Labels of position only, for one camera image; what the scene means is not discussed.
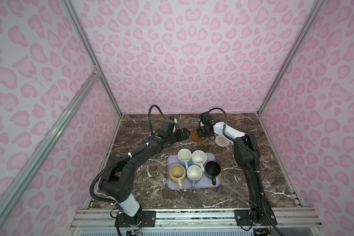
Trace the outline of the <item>brown wooden round coaster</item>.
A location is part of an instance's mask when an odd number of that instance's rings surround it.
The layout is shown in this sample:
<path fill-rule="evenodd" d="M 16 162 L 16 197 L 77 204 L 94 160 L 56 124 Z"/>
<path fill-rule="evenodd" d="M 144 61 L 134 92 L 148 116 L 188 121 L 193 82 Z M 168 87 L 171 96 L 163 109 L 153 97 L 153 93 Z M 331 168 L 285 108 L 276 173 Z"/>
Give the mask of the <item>brown wooden round coaster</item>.
<path fill-rule="evenodd" d="M 205 140 L 205 138 L 199 137 L 197 130 L 192 131 L 190 137 L 194 142 L 202 142 Z"/>

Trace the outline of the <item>multicolour braided round coaster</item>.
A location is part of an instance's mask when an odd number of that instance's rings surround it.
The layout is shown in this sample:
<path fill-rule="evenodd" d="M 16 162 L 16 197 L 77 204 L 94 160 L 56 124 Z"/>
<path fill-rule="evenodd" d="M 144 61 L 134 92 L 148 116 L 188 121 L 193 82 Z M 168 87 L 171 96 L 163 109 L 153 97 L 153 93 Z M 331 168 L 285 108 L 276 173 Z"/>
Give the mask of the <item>multicolour braided round coaster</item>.
<path fill-rule="evenodd" d="M 223 147 L 223 148 L 227 147 L 227 146 L 229 146 L 231 144 L 231 142 L 228 139 L 226 139 L 226 138 L 224 138 L 224 137 L 222 137 L 220 135 L 217 135 L 215 137 L 215 143 L 218 146 Z"/>

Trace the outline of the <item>light blue mug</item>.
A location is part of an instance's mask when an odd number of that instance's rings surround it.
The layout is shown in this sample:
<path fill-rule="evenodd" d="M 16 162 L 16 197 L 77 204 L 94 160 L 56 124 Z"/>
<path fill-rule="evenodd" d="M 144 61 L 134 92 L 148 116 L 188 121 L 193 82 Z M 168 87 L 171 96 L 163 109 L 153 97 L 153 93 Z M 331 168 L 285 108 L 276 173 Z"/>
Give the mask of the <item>light blue mug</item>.
<path fill-rule="evenodd" d="M 189 149 L 183 148 L 178 151 L 179 164 L 181 164 L 186 170 L 191 165 L 192 152 Z"/>

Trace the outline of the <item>white speckled mug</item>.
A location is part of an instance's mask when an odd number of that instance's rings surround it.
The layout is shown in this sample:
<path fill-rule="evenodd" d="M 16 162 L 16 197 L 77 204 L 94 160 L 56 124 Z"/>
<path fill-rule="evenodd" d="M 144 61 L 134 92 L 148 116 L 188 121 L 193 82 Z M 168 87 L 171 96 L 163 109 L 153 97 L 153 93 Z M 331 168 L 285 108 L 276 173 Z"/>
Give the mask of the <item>white speckled mug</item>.
<path fill-rule="evenodd" d="M 201 168 L 202 172 L 205 171 L 205 163 L 207 162 L 207 155 L 202 150 L 196 150 L 192 153 L 191 161 L 193 165 Z"/>

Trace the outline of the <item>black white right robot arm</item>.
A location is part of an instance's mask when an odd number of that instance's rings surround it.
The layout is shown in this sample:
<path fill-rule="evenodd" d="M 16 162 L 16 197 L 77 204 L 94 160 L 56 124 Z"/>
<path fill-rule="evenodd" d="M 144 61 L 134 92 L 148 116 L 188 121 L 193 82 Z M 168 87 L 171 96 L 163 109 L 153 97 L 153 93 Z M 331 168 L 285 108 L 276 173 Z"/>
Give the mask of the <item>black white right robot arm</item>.
<path fill-rule="evenodd" d="M 260 152 L 255 136 L 230 127 L 226 114 L 225 121 L 215 120 L 210 111 L 200 114 L 199 119 L 197 133 L 200 138 L 217 135 L 233 143 L 235 161 L 242 169 L 248 186 L 251 222 L 254 225 L 269 223 L 276 226 L 277 221 L 261 179 Z"/>

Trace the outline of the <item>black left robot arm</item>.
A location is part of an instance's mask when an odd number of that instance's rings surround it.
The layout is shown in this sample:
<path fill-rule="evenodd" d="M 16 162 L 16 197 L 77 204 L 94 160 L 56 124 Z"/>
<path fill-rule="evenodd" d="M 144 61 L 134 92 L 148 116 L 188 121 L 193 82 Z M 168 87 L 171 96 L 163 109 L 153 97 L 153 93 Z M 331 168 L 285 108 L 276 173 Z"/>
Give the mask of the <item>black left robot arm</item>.
<path fill-rule="evenodd" d="M 96 201 L 112 203 L 117 207 L 117 226 L 123 223 L 125 227 L 137 227 L 143 219 L 142 207 L 132 194 L 135 172 L 151 157 L 189 137 L 187 128 L 176 128 L 175 119 L 164 119 L 159 131 L 144 140 L 138 148 L 122 157 L 108 160 L 105 168 L 93 179 L 89 187 L 90 196 Z"/>

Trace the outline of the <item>black mug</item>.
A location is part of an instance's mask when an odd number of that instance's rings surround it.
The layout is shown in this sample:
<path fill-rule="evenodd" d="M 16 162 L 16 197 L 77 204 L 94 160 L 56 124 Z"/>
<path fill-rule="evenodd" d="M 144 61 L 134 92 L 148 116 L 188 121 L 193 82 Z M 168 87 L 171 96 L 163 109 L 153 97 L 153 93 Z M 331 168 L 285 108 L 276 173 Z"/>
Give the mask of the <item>black mug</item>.
<path fill-rule="evenodd" d="M 205 175 L 211 181 L 213 186 L 217 185 L 216 178 L 221 172 L 221 167 L 219 163 L 215 161 L 209 161 L 205 165 Z"/>

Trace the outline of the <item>yellow beige mug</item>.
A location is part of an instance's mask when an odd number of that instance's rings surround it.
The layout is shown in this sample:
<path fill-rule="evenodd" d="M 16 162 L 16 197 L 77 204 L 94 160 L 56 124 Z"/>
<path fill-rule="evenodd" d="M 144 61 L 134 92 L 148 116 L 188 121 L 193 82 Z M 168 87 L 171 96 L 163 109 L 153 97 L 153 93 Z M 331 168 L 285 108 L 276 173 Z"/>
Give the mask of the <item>yellow beige mug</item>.
<path fill-rule="evenodd" d="M 183 189 L 183 181 L 186 178 L 186 169 L 181 164 L 173 165 L 169 170 L 169 179 L 178 185 L 179 190 Z"/>

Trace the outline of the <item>lilac white mug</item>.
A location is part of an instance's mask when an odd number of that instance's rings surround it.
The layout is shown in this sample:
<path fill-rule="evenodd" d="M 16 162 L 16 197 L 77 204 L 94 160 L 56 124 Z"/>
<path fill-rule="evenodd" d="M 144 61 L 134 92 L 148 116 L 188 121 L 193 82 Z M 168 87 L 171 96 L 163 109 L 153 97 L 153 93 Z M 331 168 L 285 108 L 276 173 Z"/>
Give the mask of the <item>lilac white mug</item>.
<path fill-rule="evenodd" d="M 188 167 L 186 175 L 191 181 L 191 189 L 195 189 L 196 184 L 199 182 L 203 175 L 203 172 L 199 166 L 191 165 Z"/>

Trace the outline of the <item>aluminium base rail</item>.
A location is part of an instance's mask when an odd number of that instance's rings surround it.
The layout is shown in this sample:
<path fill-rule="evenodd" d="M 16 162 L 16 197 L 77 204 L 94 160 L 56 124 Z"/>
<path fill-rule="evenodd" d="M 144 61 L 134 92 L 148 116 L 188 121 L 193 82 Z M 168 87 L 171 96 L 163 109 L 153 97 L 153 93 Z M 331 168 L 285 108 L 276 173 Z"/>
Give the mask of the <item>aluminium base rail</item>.
<path fill-rule="evenodd" d="M 324 226 L 311 207 L 274 208 L 277 228 L 285 236 L 324 236 Z M 253 236 L 266 226 L 240 226 L 245 208 L 155 209 L 138 236 Z M 116 236 L 116 210 L 79 210 L 69 236 Z"/>

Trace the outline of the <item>aluminium frame strut right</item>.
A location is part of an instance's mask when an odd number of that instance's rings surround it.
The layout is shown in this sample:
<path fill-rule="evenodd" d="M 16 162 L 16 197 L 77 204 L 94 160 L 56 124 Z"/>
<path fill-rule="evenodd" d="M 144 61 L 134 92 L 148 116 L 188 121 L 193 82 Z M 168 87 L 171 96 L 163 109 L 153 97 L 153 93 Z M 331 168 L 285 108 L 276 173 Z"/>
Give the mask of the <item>aluminium frame strut right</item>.
<path fill-rule="evenodd" d="M 304 42 L 305 38 L 307 37 L 309 31 L 313 27 L 315 21 L 320 16 L 323 8 L 325 7 L 327 1 L 324 0 L 316 0 L 308 13 L 306 20 L 304 21 L 299 33 L 297 34 L 296 38 L 293 41 L 293 44 L 286 55 L 286 58 L 283 60 L 281 68 L 279 69 L 278 73 L 274 81 L 272 82 L 268 92 L 266 93 L 265 99 L 262 102 L 260 109 L 257 112 L 259 117 L 262 116 L 262 113 L 266 110 L 266 106 L 268 105 L 269 101 L 271 100 L 272 95 L 277 89 L 278 84 L 283 79 L 288 67 L 290 66 L 291 62 L 293 61 L 294 57 L 298 53 L 302 43 Z"/>

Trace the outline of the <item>aluminium frame struts left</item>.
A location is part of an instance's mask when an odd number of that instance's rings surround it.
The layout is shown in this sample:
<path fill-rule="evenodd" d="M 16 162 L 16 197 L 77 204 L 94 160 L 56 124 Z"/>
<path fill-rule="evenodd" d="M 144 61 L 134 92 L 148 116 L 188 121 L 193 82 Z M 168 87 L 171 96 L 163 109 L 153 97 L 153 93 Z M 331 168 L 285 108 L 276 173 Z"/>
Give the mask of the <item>aluminium frame struts left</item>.
<path fill-rule="evenodd" d="M 59 1 L 0 1 L 0 236 L 65 236 L 118 114 Z"/>

